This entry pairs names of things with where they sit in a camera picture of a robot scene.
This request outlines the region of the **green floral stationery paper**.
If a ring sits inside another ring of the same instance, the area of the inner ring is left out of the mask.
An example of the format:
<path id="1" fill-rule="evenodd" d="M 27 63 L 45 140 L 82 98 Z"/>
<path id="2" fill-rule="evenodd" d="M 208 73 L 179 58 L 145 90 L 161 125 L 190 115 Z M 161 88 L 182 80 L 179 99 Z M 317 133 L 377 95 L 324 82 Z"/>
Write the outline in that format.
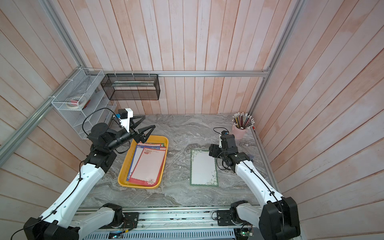
<path id="1" fill-rule="evenodd" d="M 191 186 L 218 187 L 215 159 L 206 150 L 191 150 Z"/>

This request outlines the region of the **yellow plastic storage tray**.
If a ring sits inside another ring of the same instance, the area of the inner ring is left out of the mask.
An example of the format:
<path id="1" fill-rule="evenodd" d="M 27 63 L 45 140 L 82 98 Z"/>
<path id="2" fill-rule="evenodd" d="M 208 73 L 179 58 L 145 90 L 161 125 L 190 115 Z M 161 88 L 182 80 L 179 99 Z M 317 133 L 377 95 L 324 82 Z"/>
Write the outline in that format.
<path id="1" fill-rule="evenodd" d="M 150 136 L 146 143 L 133 141 L 118 176 L 122 187 L 156 189 L 162 180 L 169 140 Z"/>

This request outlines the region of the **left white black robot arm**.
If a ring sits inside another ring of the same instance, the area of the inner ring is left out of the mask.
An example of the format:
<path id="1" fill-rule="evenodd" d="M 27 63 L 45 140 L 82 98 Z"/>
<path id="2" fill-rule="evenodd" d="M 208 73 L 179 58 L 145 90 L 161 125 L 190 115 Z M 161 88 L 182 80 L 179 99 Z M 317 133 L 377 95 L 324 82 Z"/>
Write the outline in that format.
<path id="1" fill-rule="evenodd" d="M 88 139 L 92 146 L 87 158 L 79 165 L 79 173 L 68 185 L 59 198 L 38 218 L 29 218 L 22 231 L 29 240 L 81 240 L 90 233 L 110 226 L 119 229 L 125 224 L 125 216 L 121 206 L 105 204 L 95 213 L 86 216 L 78 223 L 73 223 L 81 203 L 94 185 L 108 172 L 117 157 L 116 149 L 134 140 L 145 143 L 154 125 L 139 129 L 135 128 L 146 118 L 133 116 L 121 120 L 123 125 L 114 131 L 105 123 L 92 127 Z"/>

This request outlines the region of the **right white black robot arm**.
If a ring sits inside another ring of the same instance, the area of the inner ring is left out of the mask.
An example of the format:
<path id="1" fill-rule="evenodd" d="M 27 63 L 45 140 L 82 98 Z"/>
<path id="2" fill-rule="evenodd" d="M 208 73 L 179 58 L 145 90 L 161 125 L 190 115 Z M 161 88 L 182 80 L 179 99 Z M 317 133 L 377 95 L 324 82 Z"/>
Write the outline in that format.
<path id="1" fill-rule="evenodd" d="M 240 224 L 257 227 L 265 240 L 290 240 L 300 236 L 301 228 L 297 203 L 275 190 L 257 171 L 251 158 L 239 152 L 234 135 L 220 133 L 220 143 L 209 147 L 209 155 L 222 161 L 222 170 L 239 176 L 256 197 L 259 206 L 248 201 L 231 204 L 228 211 L 218 211 L 220 226 Z"/>

